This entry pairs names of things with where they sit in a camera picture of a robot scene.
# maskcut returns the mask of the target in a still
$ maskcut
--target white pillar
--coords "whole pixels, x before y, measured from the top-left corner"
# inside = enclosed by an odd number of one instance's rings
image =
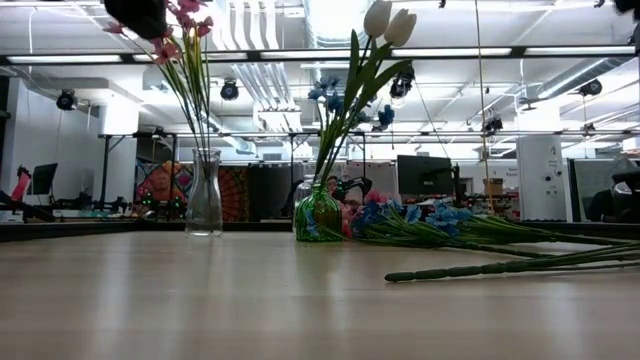
[[[519,118],[521,130],[558,130],[557,105],[540,104]],[[518,138],[520,174],[520,218],[522,220],[566,220],[565,173],[559,135]]]
[[[132,134],[138,131],[138,118],[138,104],[122,96],[114,95],[106,106],[100,108],[101,133],[114,135],[110,142],[111,146],[114,146],[120,139],[117,135]],[[118,196],[124,197],[127,201],[133,201],[136,150],[137,140],[125,138],[109,153],[105,201],[114,201]],[[103,162],[101,159],[94,168],[96,174],[94,177],[94,199],[99,199],[102,193],[102,170]]]

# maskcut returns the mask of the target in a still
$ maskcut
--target clear glass vase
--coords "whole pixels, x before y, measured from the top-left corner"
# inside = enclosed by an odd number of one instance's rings
[[[293,231],[296,231],[296,209],[298,205],[302,202],[302,200],[306,199],[311,195],[311,188],[313,186],[313,175],[305,175],[304,182],[296,188],[296,191],[293,193]]]
[[[342,211],[326,185],[313,185],[311,195],[298,204],[294,222],[298,241],[342,241]]]
[[[219,165],[220,150],[193,149],[193,183],[185,214],[185,231],[189,235],[222,235]]]

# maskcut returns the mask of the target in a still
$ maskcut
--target fluorescent light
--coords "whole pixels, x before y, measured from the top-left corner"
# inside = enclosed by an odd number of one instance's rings
[[[597,54],[619,54],[633,55],[633,46],[581,46],[581,47],[530,47],[524,52],[525,55],[597,55]]]
[[[300,64],[300,69],[303,70],[315,70],[315,69],[348,69],[347,63],[314,63],[314,64]]]
[[[233,137],[288,137],[288,133],[230,133],[230,136]]]
[[[504,56],[511,53],[511,48],[481,48],[482,56]],[[394,57],[441,57],[441,56],[477,56],[478,49],[396,49],[391,51]]]
[[[8,56],[7,60],[14,64],[43,64],[43,63],[119,63],[119,55],[57,55],[57,56]]]
[[[264,51],[261,53],[262,58],[265,60],[349,58],[350,55],[350,51],[345,49]]]

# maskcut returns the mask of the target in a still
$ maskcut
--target red object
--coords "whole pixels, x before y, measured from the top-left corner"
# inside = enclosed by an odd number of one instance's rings
[[[13,201],[22,201],[22,197],[24,193],[27,191],[29,187],[29,183],[31,182],[31,176],[26,173],[20,174],[20,179],[18,180],[18,185],[16,185],[15,189],[11,193],[11,199]]]

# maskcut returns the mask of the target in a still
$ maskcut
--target tapestry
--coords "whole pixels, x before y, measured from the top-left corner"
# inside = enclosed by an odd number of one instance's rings
[[[136,207],[134,212],[143,214],[148,206],[141,204],[143,198],[168,201],[171,187],[171,162],[162,165],[138,162],[136,177]],[[193,164],[174,166],[173,200],[186,204],[193,185]],[[220,167],[218,185],[222,198],[224,222],[249,221],[248,170],[242,167]]]

